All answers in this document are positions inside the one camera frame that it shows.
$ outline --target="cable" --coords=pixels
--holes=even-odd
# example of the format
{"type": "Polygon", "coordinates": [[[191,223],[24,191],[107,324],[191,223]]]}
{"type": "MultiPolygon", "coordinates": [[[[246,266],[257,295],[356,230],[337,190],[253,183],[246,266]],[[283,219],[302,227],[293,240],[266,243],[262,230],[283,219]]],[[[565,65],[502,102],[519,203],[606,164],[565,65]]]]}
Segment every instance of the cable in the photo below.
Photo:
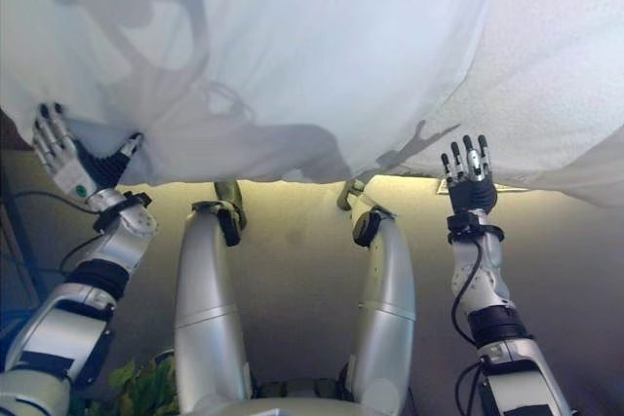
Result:
{"type": "Polygon", "coordinates": [[[61,269],[57,269],[57,268],[43,268],[43,267],[38,267],[36,265],[28,265],[27,263],[24,262],[20,262],[14,258],[9,257],[8,255],[2,255],[2,258],[9,263],[12,263],[14,265],[18,265],[19,267],[25,268],[26,270],[38,270],[41,273],[58,273],[59,275],[66,275],[69,272],[64,272],[61,269]]]}
{"type": "Polygon", "coordinates": [[[413,397],[413,391],[411,390],[411,386],[408,387],[409,392],[409,401],[411,401],[411,407],[413,408],[413,416],[418,416],[418,409],[416,408],[416,400],[413,397]]]}
{"type": "Polygon", "coordinates": [[[470,283],[474,280],[475,275],[477,275],[477,272],[479,271],[479,267],[481,266],[481,259],[483,258],[483,253],[484,253],[481,245],[477,242],[477,240],[475,240],[474,238],[470,238],[470,241],[472,242],[472,244],[477,246],[477,252],[478,252],[478,254],[477,254],[477,261],[475,262],[475,266],[472,268],[472,271],[470,272],[470,275],[468,275],[468,278],[466,279],[466,282],[461,287],[461,289],[459,289],[459,292],[455,296],[455,300],[452,302],[452,308],[450,309],[450,320],[452,321],[452,326],[455,328],[457,333],[459,333],[459,335],[464,340],[466,340],[468,343],[470,343],[473,346],[476,346],[475,340],[470,338],[459,327],[459,324],[457,323],[457,308],[459,307],[459,302],[461,301],[461,298],[463,297],[464,293],[466,292],[466,289],[468,289],[468,286],[470,285],[470,283]]]}
{"type": "Polygon", "coordinates": [[[474,377],[472,378],[472,385],[470,386],[470,397],[468,398],[468,408],[466,409],[466,415],[472,414],[472,404],[475,402],[475,395],[477,394],[477,385],[479,384],[479,376],[483,370],[482,366],[477,367],[474,377]]]}
{"type": "MultiPolygon", "coordinates": [[[[461,383],[463,382],[464,378],[466,377],[466,375],[468,375],[474,368],[476,367],[481,367],[481,362],[475,362],[474,364],[470,364],[468,367],[466,367],[464,370],[461,371],[461,374],[459,374],[459,377],[457,377],[457,380],[455,381],[455,406],[457,406],[457,411],[459,411],[459,414],[461,416],[469,416],[470,413],[466,413],[464,412],[464,408],[461,406],[461,400],[459,399],[459,390],[461,388],[461,383]]],[[[472,410],[472,406],[471,406],[471,402],[468,402],[469,404],[469,411],[472,410]]]]}
{"type": "Polygon", "coordinates": [[[63,267],[65,266],[65,263],[67,263],[67,260],[69,260],[71,258],[71,256],[76,253],[78,250],[80,250],[82,247],[84,246],[88,246],[90,243],[97,241],[99,238],[101,238],[103,236],[103,234],[98,234],[97,236],[93,236],[90,239],[87,239],[85,242],[79,244],[78,246],[76,246],[75,248],[73,248],[72,250],[70,250],[60,261],[60,263],[58,264],[58,269],[64,272],[63,267]]]}
{"type": "Polygon", "coordinates": [[[64,204],[68,205],[69,207],[78,209],[79,211],[82,211],[83,213],[88,213],[88,214],[99,214],[97,211],[92,211],[90,209],[81,207],[79,205],[74,204],[73,202],[68,201],[67,199],[57,195],[57,194],[53,194],[52,192],[46,192],[44,190],[27,190],[25,192],[17,192],[16,194],[13,194],[13,196],[11,197],[12,199],[18,199],[20,197],[29,197],[32,195],[38,195],[40,197],[49,197],[51,199],[55,199],[59,202],[63,202],[64,204]]]}

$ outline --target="white sheet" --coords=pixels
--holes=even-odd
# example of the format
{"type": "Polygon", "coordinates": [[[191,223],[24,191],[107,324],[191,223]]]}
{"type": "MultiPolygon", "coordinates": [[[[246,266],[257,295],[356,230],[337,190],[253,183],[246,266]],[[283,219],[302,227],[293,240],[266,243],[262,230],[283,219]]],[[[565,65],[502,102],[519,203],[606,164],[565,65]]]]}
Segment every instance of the white sheet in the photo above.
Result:
{"type": "Polygon", "coordinates": [[[482,132],[540,186],[624,124],[624,0],[1,1],[21,135],[44,100],[96,152],[140,130],[127,183],[435,175],[482,132]]]}

